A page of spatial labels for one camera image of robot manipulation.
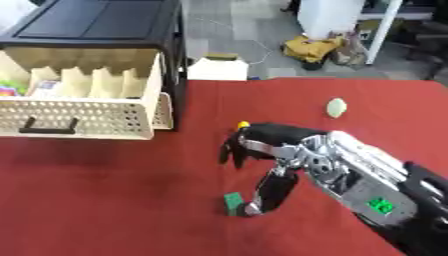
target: green label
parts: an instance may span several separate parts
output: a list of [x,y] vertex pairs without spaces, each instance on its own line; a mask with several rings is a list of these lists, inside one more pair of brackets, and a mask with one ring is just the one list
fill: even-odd
[[374,211],[381,214],[388,214],[395,208],[393,204],[382,197],[377,197],[368,201],[367,205],[370,206],[370,208],[372,208]]

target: gray floor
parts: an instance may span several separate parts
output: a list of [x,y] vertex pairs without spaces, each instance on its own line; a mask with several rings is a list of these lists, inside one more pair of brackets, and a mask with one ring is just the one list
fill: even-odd
[[[385,44],[373,66],[354,70],[328,61],[319,71],[306,71],[285,57],[279,46],[302,31],[295,17],[279,11],[289,0],[182,0],[187,27],[188,55],[207,52],[238,53],[251,63],[249,76],[261,79],[291,76],[420,79],[427,63],[406,61],[406,49]],[[448,72],[436,80],[448,85]]]

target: chair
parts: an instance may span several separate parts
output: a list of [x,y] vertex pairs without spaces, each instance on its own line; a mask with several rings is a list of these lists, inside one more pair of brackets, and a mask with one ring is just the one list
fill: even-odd
[[432,21],[405,26],[392,41],[410,47],[408,60],[415,60],[418,54],[428,57],[430,68],[423,79],[433,80],[448,66],[448,3],[439,0]]

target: green cube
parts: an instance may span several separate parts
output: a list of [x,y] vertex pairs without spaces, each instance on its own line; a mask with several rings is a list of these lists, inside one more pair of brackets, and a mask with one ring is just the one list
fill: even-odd
[[224,195],[224,201],[226,202],[227,214],[229,216],[237,216],[237,208],[240,204],[244,203],[240,193],[234,192]]

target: black storage cabinet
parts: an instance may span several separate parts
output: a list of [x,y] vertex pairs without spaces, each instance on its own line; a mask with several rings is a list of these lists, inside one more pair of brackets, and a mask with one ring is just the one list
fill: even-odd
[[187,85],[184,35],[180,0],[47,0],[7,31],[0,46],[158,49],[176,130]]

